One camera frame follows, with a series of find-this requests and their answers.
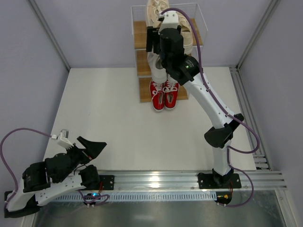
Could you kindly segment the red canvas sneaker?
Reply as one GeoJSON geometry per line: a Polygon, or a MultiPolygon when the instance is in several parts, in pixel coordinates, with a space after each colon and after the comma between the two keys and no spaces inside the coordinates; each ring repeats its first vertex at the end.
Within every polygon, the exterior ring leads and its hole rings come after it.
{"type": "Polygon", "coordinates": [[[151,80],[150,82],[150,94],[151,102],[154,111],[161,112],[164,109],[164,83],[156,83],[151,80]]]}
{"type": "Polygon", "coordinates": [[[173,110],[176,106],[177,97],[179,91],[179,83],[166,81],[163,92],[164,92],[164,102],[165,108],[167,110],[173,110]]]}

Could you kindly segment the white sneaker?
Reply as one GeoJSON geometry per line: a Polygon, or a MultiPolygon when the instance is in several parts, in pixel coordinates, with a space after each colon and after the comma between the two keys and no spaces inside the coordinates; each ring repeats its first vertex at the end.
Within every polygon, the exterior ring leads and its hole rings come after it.
{"type": "Polygon", "coordinates": [[[170,74],[167,74],[167,80],[170,82],[170,83],[177,83],[178,81],[175,80],[170,74]]]}
{"type": "Polygon", "coordinates": [[[152,80],[156,83],[165,83],[167,80],[167,73],[162,67],[160,56],[155,53],[148,52],[147,62],[151,70],[152,80]]]}

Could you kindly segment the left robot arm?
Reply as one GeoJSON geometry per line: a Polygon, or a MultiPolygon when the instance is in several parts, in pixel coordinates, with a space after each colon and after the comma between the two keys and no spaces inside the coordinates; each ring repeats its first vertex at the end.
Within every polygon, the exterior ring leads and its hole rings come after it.
{"type": "Polygon", "coordinates": [[[5,192],[5,218],[34,214],[57,197],[76,190],[94,189],[100,182],[97,168],[90,161],[106,147],[79,136],[84,147],[78,148],[66,137],[58,136],[57,144],[66,149],[42,162],[31,164],[22,174],[19,188],[5,192]]]}

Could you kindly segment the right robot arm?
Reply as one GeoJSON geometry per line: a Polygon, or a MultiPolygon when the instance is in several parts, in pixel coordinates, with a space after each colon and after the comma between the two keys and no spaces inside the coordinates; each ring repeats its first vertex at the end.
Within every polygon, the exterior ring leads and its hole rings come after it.
{"type": "Polygon", "coordinates": [[[216,188],[227,187],[234,174],[227,149],[244,117],[240,113],[229,117],[227,108],[220,108],[221,102],[211,92],[199,62],[184,53],[180,30],[180,27],[163,30],[147,27],[146,51],[159,54],[166,72],[196,99],[209,117],[213,126],[204,138],[213,149],[214,166],[212,174],[200,175],[200,180],[216,188]]]}

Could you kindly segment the beige sneaker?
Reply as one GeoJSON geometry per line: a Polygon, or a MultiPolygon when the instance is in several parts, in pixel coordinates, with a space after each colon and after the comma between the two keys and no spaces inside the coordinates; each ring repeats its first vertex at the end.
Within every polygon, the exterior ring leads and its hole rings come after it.
{"type": "Polygon", "coordinates": [[[146,26],[160,27],[159,13],[168,8],[168,0],[148,0],[145,10],[146,26]]]}
{"type": "Polygon", "coordinates": [[[183,47],[185,54],[191,54],[193,48],[193,35],[189,21],[181,13],[177,12],[179,25],[181,26],[181,35],[183,36],[183,47]]]}

